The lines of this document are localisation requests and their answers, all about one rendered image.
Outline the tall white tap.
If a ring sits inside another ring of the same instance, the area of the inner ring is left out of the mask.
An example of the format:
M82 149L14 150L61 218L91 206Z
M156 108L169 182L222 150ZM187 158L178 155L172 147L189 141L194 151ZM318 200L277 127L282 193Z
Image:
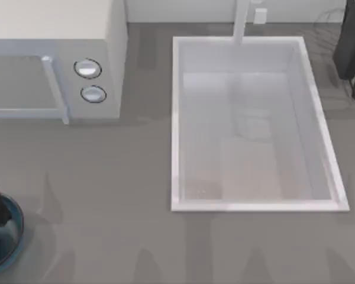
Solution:
M236 45L241 45L242 43L249 6L250 0L235 0L233 42Z

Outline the round microwave knob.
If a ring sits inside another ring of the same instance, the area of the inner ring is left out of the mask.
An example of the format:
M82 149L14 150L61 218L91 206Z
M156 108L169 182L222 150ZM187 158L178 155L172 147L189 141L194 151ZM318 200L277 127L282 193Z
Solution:
M80 90L80 96L88 103L100 104L107 98L104 89L97 85L84 87Z
M97 61L89 58L74 62L73 69L78 76L85 79L97 78L102 73L101 65Z

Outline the white sink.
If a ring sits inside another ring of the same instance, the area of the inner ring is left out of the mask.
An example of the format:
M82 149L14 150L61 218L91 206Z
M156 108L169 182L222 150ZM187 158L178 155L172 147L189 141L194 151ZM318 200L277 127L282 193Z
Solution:
M302 37L178 36L172 52L172 211L349 211Z

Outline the pale microwave oven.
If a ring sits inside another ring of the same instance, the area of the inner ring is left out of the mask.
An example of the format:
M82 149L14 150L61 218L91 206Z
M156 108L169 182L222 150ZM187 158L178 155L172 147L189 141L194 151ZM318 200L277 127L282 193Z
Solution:
M0 0L0 119L61 119L41 58L53 69L69 122L120 116L127 55L124 0ZM102 73L78 76L74 62L97 61ZM84 87L105 90L100 104L80 96Z

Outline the white wall socket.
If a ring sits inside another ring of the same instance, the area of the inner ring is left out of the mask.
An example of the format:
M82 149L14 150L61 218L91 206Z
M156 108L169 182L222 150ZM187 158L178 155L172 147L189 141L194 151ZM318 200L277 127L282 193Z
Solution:
M267 22L267 9L256 8L254 13L254 24L265 24Z

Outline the blue round bowl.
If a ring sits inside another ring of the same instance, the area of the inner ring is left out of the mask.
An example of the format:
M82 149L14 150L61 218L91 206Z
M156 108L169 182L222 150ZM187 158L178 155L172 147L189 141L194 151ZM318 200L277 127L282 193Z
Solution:
M24 214L11 196L2 195L11 219L0 226L0 273L15 263L24 245Z

